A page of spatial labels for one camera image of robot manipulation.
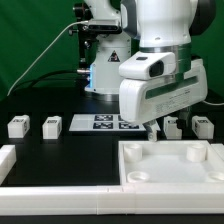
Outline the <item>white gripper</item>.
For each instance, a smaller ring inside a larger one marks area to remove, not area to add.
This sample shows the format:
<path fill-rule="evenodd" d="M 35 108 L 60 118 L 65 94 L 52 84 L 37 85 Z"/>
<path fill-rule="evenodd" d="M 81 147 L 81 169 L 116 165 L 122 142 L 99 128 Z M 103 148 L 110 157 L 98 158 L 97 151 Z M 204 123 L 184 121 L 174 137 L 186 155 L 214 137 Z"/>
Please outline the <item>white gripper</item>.
<path fill-rule="evenodd" d="M 119 93 L 120 115 L 123 120 L 133 124 L 147 122 L 145 129 L 148 140 L 156 142 L 160 128 L 152 120 L 180 110 L 177 127 L 186 129 L 191 114 L 188 106 L 203 101 L 207 92 L 203 60 L 196 59 L 191 62 L 191 69 L 179 80 L 171 76 L 150 81 L 123 80 Z"/>

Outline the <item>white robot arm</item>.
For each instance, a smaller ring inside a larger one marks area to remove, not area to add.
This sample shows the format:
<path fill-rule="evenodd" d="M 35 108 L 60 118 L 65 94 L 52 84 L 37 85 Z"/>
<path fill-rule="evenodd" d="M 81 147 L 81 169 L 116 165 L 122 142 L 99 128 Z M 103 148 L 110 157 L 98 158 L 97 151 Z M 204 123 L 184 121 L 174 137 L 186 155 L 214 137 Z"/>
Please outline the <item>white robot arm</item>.
<path fill-rule="evenodd" d="M 156 120 L 207 96 L 203 61 L 191 58 L 191 37 L 208 28 L 214 0 L 84 0 L 88 30 L 99 35 L 87 89 L 116 94 L 121 118 L 157 139 Z"/>

